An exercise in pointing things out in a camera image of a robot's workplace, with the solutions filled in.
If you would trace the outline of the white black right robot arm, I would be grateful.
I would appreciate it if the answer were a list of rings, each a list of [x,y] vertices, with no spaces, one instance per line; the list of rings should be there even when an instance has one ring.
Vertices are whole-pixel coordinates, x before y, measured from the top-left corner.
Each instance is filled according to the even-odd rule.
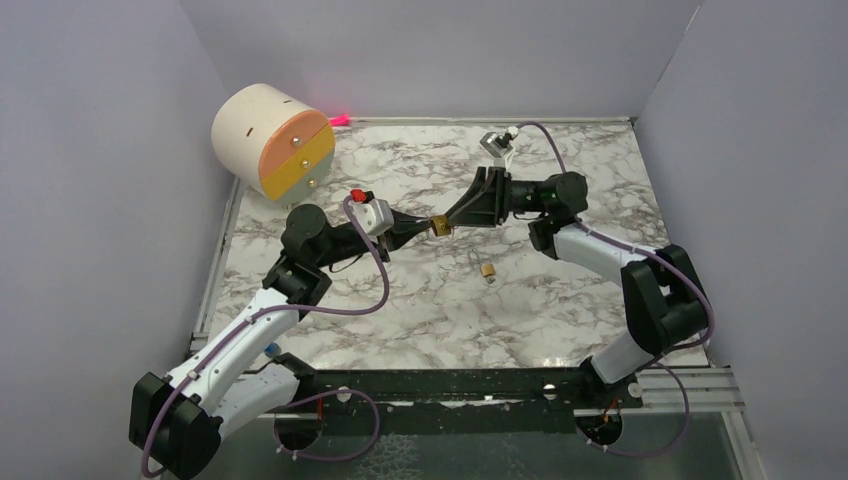
[[[699,346],[714,330],[714,312],[688,253],[616,239],[579,219],[588,208],[586,178],[559,173],[520,181],[500,167],[480,167],[468,190],[446,213],[451,227],[495,227],[511,214],[533,213],[528,224],[534,249],[586,268],[618,285],[626,330],[581,365],[579,398],[600,407],[617,383],[665,354]]]

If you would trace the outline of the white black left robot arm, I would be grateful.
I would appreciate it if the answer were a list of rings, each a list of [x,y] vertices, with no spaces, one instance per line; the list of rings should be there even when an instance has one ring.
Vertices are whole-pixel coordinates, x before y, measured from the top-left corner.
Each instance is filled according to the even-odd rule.
[[[364,316],[388,301],[386,265],[391,251],[429,229],[425,217],[391,209],[382,199],[342,203],[347,222],[332,225],[315,204],[287,216],[282,251],[244,309],[205,347],[167,374],[145,374],[132,392],[129,439],[142,451],[141,475],[170,473],[193,479],[214,458],[223,441],[272,408],[306,408],[314,384],[278,365],[249,379],[253,361],[309,313]],[[349,258],[370,256],[382,294],[370,307],[326,307],[321,301],[332,281],[326,268]]]

